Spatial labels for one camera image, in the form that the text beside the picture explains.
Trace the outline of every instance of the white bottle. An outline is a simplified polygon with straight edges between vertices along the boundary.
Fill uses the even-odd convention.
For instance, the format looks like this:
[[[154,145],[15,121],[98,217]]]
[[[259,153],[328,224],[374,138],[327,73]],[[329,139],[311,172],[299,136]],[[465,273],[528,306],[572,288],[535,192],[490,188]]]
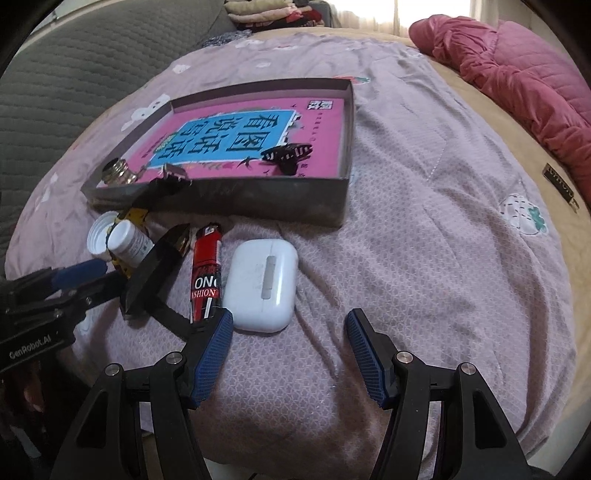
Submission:
[[[136,268],[153,246],[154,242],[129,220],[119,222],[107,241],[109,250],[131,268]]]

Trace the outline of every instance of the white earbud case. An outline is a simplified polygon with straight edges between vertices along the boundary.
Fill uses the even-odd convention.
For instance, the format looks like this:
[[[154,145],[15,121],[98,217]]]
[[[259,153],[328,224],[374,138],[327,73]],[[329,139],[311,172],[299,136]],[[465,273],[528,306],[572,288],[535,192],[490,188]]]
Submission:
[[[223,295],[234,327],[278,332],[293,315],[296,302],[297,251],[285,240],[249,240],[232,257]]]

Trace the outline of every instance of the curtain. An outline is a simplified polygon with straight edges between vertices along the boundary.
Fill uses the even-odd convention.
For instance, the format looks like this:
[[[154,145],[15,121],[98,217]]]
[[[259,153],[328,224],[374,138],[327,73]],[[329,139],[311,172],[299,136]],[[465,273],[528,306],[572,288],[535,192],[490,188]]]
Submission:
[[[434,14],[480,19],[482,0],[329,0],[336,27],[408,37],[413,22]]]

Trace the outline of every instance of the silver bolt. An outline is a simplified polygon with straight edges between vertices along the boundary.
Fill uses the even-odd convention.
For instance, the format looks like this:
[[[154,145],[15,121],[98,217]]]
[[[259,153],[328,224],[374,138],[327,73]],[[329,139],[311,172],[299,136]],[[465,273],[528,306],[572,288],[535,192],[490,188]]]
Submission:
[[[476,367],[472,364],[462,364],[462,372],[466,375],[474,375],[476,373]]]
[[[166,362],[171,365],[176,365],[183,359],[183,354],[181,352],[172,352],[166,356]]]
[[[396,354],[396,360],[402,364],[409,364],[414,360],[414,357],[410,352],[398,352]]]
[[[119,365],[110,364],[110,365],[107,365],[107,367],[105,368],[105,373],[107,375],[109,375],[110,377],[114,377],[115,375],[117,375],[119,373],[119,370],[121,370],[119,368]]]

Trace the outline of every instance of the beige sheet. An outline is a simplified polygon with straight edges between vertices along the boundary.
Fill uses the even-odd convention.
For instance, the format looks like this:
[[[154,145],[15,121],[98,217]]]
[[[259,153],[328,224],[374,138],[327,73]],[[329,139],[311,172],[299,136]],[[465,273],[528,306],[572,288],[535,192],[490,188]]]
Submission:
[[[283,28],[260,32],[253,38],[266,39],[293,35],[305,31],[315,35],[342,35],[349,38],[376,38],[399,41],[410,47],[409,38],[385,33],[363,32],[351,28]],[[487,96],[464,82],[459,75],[430,60],[435,70],[487,123],[501,136],[515,158],[536,182],[550,211],[554,225],[560,233],[564,261],[570,274],[573,290],[574,321],[577,343],[577,369],[573,388],[563,412],[563,419],[591,398],[591,217],[581,195],[576,191],[565,170],[526,130]],[[576,200],[582,207],[578,213],[564,201],[554,186],[544,178],[542,169],[550,163],[576,192]]]

